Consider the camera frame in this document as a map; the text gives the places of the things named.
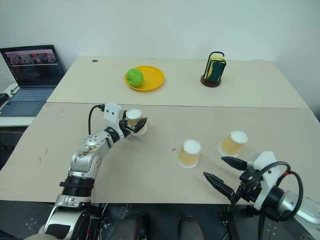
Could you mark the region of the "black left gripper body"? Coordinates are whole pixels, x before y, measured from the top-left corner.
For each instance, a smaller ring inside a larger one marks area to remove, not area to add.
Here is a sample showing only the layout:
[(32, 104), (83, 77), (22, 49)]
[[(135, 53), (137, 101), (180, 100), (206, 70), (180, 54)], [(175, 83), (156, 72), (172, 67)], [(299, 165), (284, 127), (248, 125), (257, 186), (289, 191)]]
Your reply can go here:
[(119, 121), (119, 128), (122, 131), (124, 138), (128, 137), (132, 133), (136, 133), (136, 127), (129, 124), (126, 118)]

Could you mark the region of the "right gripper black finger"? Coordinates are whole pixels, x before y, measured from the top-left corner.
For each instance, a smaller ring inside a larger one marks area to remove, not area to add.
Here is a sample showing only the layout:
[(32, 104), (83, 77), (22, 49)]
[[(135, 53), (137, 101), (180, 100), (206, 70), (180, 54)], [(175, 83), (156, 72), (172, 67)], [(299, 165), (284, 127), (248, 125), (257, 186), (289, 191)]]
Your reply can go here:
[(246, 161), (233, 156), (222, 156), (220, 159), (239, 171), (246, 171), (248, 168), (248, 163)]
[(226, 185), (222, 179), (208, 172), (203, 172), (203, 175), (206, 178), (206, 180), (213, 186), (213, 188), (215, 188), (217, 191), (219, 191), (221, 194), (227, 197), (228, 200), (232, 200), (234, 198), (234, 190), (228, 185)]

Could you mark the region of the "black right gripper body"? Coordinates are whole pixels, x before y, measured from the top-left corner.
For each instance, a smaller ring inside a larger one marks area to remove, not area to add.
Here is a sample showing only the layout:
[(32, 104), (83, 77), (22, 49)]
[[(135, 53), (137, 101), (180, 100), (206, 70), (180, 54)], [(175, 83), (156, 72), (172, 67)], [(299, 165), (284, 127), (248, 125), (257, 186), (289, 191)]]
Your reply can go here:
[(247, 168), (239, 177), (241, 180), (238, 189), (232, 196), (230, 202), (235, 205), (240, 199), (247, 202), (255, 202), (261, 192), (261, 176), (256, 176), (259, 170)]

